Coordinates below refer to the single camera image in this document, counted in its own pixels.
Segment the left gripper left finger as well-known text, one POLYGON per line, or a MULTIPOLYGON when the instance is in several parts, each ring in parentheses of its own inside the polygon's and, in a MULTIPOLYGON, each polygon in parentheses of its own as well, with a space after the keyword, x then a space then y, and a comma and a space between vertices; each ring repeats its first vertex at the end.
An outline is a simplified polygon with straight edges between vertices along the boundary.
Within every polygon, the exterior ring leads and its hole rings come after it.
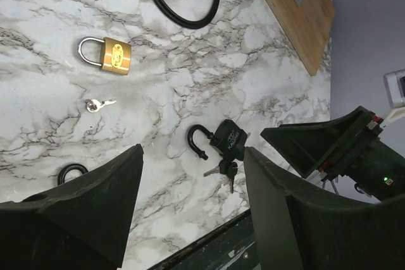
POLYGON ((137 144, 21 202, 1 203, 1 269, 119 269, 143 168, 137 144))

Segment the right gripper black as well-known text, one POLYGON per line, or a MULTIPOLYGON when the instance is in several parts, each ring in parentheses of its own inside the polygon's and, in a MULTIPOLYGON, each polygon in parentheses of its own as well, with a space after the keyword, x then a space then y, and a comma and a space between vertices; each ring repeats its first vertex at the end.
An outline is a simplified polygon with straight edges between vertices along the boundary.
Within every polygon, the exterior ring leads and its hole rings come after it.
POLYGON ((359 106, 340 118, 265 128, 267 141, 303 178, 318 170, 321 181, 343 173, 380 133, 380 117, 359 106))

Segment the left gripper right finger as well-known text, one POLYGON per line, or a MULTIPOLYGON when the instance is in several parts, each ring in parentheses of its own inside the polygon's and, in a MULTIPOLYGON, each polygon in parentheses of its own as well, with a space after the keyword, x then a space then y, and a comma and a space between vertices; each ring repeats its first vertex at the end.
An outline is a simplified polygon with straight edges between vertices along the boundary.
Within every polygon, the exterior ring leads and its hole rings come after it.
POLYGON ((403 269, 404 196, 368 204, 323 190, 253 147, 244 171, 262 269, 403 269))

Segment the black padlock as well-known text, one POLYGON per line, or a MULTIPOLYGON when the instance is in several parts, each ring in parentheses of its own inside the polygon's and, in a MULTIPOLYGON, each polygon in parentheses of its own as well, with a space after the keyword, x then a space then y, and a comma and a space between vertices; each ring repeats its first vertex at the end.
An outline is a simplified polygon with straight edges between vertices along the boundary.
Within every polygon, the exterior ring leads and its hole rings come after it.
POLYGON ((243 161, 245 144, 248 134, 241 129, 233 120, 225 119, 216 131, 210 132, 202 125, 192 125, 187 131, 187 143, 199 158, 208 160, 206 153, 194 143, 194 133, 200 131, 209 140, 210 146, 216 150, 222 158, 233 161, 243 161))

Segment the black padlock key bunch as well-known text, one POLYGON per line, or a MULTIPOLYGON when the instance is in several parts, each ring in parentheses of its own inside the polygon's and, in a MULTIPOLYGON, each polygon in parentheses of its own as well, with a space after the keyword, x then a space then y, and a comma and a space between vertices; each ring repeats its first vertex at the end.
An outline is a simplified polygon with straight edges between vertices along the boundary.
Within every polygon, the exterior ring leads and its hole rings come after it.
POLYGON ((235 176, 238 172, 238 164, 233 161, 228 161, 226 159, 222 159, 219 165, 203 174, 204 177, 209 175, 213 175, 219 173, 221 175, 225 175, 230 183, 230 193, 234 192, 234 180, 235 176))

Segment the brass padlock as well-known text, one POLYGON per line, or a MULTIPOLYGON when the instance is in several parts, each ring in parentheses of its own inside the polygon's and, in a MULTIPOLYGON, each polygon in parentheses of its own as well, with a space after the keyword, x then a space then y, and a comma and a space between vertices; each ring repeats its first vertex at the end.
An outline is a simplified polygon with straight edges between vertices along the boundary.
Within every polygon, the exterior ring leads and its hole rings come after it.
POLYGON ((85 63, 98 67, 102 71, 108 71, 119 75, 128 75, 131 67, 132 46, 128 43, 109 37, 99 39, 96 37, 84 37, 78 43, 78 55, 85 63), (101 45, 99 62, 89 60, 83 54, 83 46, 86 42, 97 42, 101 45))

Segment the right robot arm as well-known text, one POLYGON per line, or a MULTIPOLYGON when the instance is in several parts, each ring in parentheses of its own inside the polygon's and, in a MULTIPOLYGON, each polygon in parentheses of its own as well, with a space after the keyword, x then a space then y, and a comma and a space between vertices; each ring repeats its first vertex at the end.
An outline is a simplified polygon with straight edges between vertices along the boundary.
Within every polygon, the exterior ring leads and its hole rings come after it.
POLYGON ((404 157, 385 145, 385 120, 357 107, 340 118, 265 128, 267 141, 299 174, 322 181, 348 176, 359 190, 383 201, 404 193, 404 157))

